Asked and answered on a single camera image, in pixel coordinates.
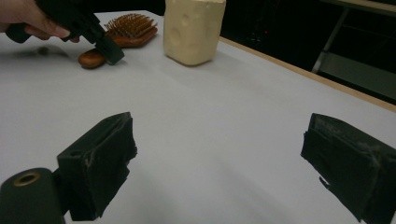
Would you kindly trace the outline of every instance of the black tool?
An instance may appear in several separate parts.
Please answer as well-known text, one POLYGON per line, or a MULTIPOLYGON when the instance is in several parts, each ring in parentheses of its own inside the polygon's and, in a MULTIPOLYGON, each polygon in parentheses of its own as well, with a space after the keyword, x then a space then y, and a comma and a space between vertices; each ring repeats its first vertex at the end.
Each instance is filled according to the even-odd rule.
POLYGON ((313 114, 301 155, 358 221, 391 222, 396 210, 394 148, 340 119, 313 114))
POLYGON ((35 168, 0 188, 1 224, 63 224, 101 217, 136 156, 130 113, 103 119, 58 155, 59 168, 35 168))
MULTIPOLYGON (((70 31, 70 36, 63 41, 82 35, 90 43, 95 43, 109 63, 114 64, 123 58, 120 47, 105 35, 99 19, 84 1, 36 0, 36 3, 50 18, 70 31)), ((24 43, 30 37, 24 32, 24 26, 24 23, 12 24, 6 31, 7 36, 17 43, 24 43)))

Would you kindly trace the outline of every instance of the cream-colored block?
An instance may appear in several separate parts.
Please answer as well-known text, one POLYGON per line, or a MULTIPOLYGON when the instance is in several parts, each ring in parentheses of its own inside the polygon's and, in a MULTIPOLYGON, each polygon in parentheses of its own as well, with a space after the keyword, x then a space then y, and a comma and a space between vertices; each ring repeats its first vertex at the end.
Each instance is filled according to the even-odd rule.
POLYGON ((197 65, 213 59, 226 0, 166 0, 163 50, 174 60, 197 65))

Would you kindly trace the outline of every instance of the white tabletop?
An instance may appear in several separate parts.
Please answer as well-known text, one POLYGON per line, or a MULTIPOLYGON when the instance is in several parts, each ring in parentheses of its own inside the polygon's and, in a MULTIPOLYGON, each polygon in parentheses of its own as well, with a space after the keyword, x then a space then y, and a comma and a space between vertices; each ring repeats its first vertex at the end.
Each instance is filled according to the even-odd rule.
POLYGON ((95 223, 358 223, 300 156, 304 132, 319 113, 396 147, 396 113, 222 42, 213 61, 183 66, 163 54, 163 18, 139 13, 159 33, 95 70, 77 62, 85 39, 0 35, 1 182, 54 171, 97 122, 130 111, 138 154, 95 223))

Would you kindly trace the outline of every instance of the screw hole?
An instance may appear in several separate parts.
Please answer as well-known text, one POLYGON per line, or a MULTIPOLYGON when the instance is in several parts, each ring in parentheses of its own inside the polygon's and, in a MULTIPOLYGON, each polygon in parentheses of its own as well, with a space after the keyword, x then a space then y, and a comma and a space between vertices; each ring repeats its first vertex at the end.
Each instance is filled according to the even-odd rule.
POLYGON ((14 181, 14 185, 16 187, 23 187, 36 182, 39 178, 40 174, 38 172, 29 172, 16 178, 14 181))

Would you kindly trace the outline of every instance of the wooden hairbrush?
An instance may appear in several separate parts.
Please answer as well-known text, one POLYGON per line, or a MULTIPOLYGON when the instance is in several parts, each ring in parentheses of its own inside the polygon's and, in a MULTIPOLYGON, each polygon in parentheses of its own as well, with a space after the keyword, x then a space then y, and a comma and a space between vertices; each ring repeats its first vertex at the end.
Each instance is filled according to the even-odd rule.
MULTIPOLYGON (((109 21, 105 24, 106 35, 122 49, 143 46, 157 34, 157 23, 148 16, 141 14, 127 14, 109 21)), ((106 62, 97 49, 90 49, 78 57, 78 62, 83 68, 93 69, 106 62)))

